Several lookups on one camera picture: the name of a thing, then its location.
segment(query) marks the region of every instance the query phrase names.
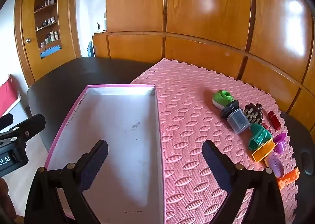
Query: shelf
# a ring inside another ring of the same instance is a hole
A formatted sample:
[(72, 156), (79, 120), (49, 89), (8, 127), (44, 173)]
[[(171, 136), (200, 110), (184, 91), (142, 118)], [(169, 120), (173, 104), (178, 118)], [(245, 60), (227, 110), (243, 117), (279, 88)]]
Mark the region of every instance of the shelf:
[(39, 30), (42, 30), (43, 28), (49, 27), (49, 26), (57, 24), (57, 23), (58, 23), (58, 21), (55, 21), (54, 23), (51, 23), (51, 24), (46, 25), (46, 26), (43, 26), (43, 27), (39, 28), (38, 30), (36, 30), (36, 32), (38, 32)]
[(41, 50), (41, 49), (44, 48), (44, 49), (43, 49), (43, 51), (44, 51), (44, 50), (47, 50), (47, 49), (49, 49), (49, 48), (51, 48), (51, 47), (54, 47), (54, 46), (57, 46), (57, 45), (60, 45), (60, 46), (61, 46), (61, 40), (60, 40), (60, 39), (45, 44), (43, 47), (40, 47), (39, 50)]
[(43, 8), (41, 8), (41, 9), (39, 9), (39, 10), (34, 11), (34, 14), (35, 14), (35, 13), (37, 13), (37, 12), (39, 12), (39, 11), (41, 11), (41, 10), (43, 10), (43, 9), (48, 8), (49, 6), (53, 6), (53, 5), (56, 5), (56, 4), (57, 4), (57, 3), (54, 3), (54, 4), (51, 4), (51, 5), (44, 6)]

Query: brown toy piece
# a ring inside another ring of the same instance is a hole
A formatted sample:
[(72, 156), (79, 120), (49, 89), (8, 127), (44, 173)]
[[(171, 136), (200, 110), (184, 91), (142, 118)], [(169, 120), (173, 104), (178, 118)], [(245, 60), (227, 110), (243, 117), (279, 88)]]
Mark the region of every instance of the brown toy piece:
[(244, 114), (250, 123), (261, 123), (264, 115), (262, 114), (262, 105), (250, 103), (245, 106)]

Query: black clamp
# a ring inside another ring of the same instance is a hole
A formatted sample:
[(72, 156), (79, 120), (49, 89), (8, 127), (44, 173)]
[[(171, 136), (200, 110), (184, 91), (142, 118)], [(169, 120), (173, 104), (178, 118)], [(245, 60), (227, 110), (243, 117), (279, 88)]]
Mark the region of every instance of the black clamp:
[(211, 140), (203, 143), (202, 154), (219, 187), (228, 194), (210, 224), (232, 224), (251, 188), (254, 191), (242, 223), (285, 224), (280, 189), (270, 168), (259, 172), (247, 170), (242, 164), (234, 165)]
[[(13, 116), (0, 117), (0, 129), (11, 125)], [(0, 177), (26, 165), (28, 158), (25, 152), (26, 142), (45, 128), (45, 118), (37, 114), (0, 133)]]
[[(40, 167), (28, 195), (24, 224), (100, 224), (82, 193), (91, 187), (107, 155), (108, 144), (99, 140), (76, 164), (49, 171)], [(75, 220), (65, 215), (57, 188), (63, 189)]]

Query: white wall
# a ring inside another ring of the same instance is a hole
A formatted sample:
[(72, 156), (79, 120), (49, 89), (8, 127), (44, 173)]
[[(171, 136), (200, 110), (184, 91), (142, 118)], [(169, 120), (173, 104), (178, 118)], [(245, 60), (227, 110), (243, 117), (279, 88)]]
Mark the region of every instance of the white wall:
[[(14, 34), (14, 4), (15, 0), (7, 0), (0, 10), (0, 84), (6, 75), (12, 74), (21, 88), (22, 103), (28, 105), (26, 84), (19, 62)], [(104, 29), (104, 12), (106, 0), (76, 0), (76, 18), (81, 55), (88, 56), (88, 45), (92, 35), (97, 31), (97, 22)]]
[(6, 75), (12, 74), (21, 87), (21, 97), (24, 106), (27, 106), (26, 84), (15, 44), (14, 35), (14, 3), (15, 0), (7, 0), (0, 10), (0, 84)]
[(104, 12), (106, 12), (106, 0), (76, 0), (76, 16), (79, 44), (82, 57), (88, 56), (88, 45), (92, 41), (92, 35), (98, 30), (104, 29)]

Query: stain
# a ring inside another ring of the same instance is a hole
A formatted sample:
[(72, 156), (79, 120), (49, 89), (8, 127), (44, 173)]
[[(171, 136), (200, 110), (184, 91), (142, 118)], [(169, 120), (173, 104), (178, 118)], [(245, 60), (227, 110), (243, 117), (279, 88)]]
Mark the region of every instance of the stain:
[(135, 130), (138, 128), (139, 124), (140, 124), (140, 123), (136, 123), (135, 125), (133, 125), (133, 126), (131, 127), (130, 130), (135, 131)]
[(125, 212), (123, 211), (124, 213), (130, 213), (130, 212), (143, 212), (143, 211), (128, 211), (128, 212)]

